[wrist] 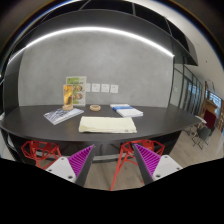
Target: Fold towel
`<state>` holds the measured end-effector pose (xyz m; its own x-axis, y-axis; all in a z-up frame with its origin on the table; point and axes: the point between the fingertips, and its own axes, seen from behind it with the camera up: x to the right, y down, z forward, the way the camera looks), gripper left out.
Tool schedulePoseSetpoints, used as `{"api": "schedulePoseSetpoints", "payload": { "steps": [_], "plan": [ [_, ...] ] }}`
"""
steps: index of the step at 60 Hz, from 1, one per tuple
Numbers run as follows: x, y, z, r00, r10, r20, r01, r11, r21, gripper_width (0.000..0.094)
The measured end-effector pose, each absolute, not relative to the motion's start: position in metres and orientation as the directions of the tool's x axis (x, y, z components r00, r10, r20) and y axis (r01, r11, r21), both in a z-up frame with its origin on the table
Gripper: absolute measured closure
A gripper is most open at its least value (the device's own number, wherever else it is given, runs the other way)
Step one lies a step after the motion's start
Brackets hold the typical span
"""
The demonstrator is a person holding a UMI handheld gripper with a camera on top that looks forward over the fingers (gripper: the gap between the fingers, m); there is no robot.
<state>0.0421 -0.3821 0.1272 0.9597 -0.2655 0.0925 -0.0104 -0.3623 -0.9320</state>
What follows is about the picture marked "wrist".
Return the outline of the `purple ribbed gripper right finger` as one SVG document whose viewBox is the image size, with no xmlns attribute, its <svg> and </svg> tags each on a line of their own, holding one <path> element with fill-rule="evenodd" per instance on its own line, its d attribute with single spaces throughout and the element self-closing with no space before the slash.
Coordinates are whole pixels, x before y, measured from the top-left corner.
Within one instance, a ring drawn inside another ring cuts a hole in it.
<svg viewBox="0 0 224 224">
<path fill-rule="evenodd" d="M 182 169 L 169 155 L 160 156 L 138 144 L 132 148 L 145 185 Z"/>
</svg>

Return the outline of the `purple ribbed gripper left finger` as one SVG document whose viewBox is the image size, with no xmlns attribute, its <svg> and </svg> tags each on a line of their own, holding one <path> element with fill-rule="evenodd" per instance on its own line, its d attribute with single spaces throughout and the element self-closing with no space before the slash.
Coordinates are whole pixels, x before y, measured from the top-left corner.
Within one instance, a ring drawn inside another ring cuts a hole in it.
<svg viewBox="0 0 224 224">
<path fill-rule="evenodd" d="M 88 146 L 70 157 L 60 157 L 47 168 L 47 171 L 83 187 L 94 155 L 94 145 Z"/>
</svg>

